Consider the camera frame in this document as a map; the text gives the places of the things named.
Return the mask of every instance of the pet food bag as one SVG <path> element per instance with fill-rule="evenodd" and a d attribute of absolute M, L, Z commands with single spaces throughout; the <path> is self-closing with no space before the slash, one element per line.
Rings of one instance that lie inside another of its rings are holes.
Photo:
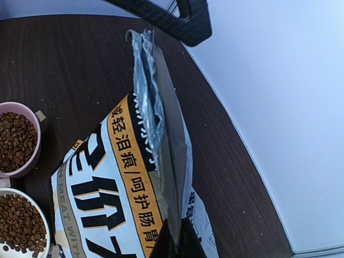
<path fill-rule="evenodd" d="M 192 188 L 191 142 L 163 54 L 151 31 L 126 38 L 133 91 L 51 177 L 59 256 L 218 257 Z"/>

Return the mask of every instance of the dark wood table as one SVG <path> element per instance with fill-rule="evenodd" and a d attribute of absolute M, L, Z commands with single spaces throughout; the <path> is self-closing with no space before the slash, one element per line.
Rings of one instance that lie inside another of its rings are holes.
<path fill-rule="evenodd" d="M 132 89 L 133 53 L 124 39 L 130 28 L 152 27 L 140 19 L 107 16 L 0 21 L 0 102 L 42 110 L 49 122 L 37 167 L 17 180 L 46 214 L 55 166 Z M 206 79 L 180 42 L 156 31 L 155 43 L 164 52 L 189 129 L 193 182 L 220 257 L 290 257 L 263 182 Z"/>

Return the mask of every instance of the ceramic bowl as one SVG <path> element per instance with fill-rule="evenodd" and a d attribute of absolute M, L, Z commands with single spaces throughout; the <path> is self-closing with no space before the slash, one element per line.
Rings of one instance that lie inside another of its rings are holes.
<path fill-rule="evenodd" d="M 48 227 L 48 223 L 47 220 L 42 212 L 42 210 L 40 209 L 40 207 L 37 205 L 37 203 L 27 194 L 14 189 L 14 188 L 0 188 L 0 196 L 5 196 L 5 195 L 20 195 L 24 198 L 26 198 L 33 206 L 35 206 L 35 208 L 38 210 L 39 214 L 41 215 L 43 222 L 44 222 L 44 226 L 46 229 L 46 239 L 47 239 L 47 246 L 44 248 L 43 252 L 40 252 L 38 254 L 37 258 L 46 258 L 48 256 L 49 253 L 49 248 L 50 248 L 50 231 L 49 231 L 49 227 Z M 14 249 L 9 249 L 8 251 L 5 251 L 3 249 L 3 247 L 5 246 L 4 243 L 0 243 L 0 257 L 1 258 L 31 258 L 33 252 L 29 251 L 27 249 L 27 252 L 25 254 L 23 254 L 22 252 L 17 252 Z"/>
<path fill-rule="evenodd" d="M 39 125 L 39 121 L 36 115 L 34 114 L 34 112 L 31 109 L 29 109 L 27 106 L 21 103 L 18 103 L 18 102 L 0 103 L 0 114 L 6 113 L 6 112 L 23 114 L 28 120 L 32 122 L 33 127 L 36 129 L 36 132 L 37 132 L 37 145 L 31 158 L 21 168 L 13 172 L 3 173 L 0 171 L 0 178 L 5 178 L 5 177 L 19 178 L 19 177 L 25 176 L 28 172 L 30 172 L 38 161 L 38 158 L 41 152 L 41 128 Z"/>

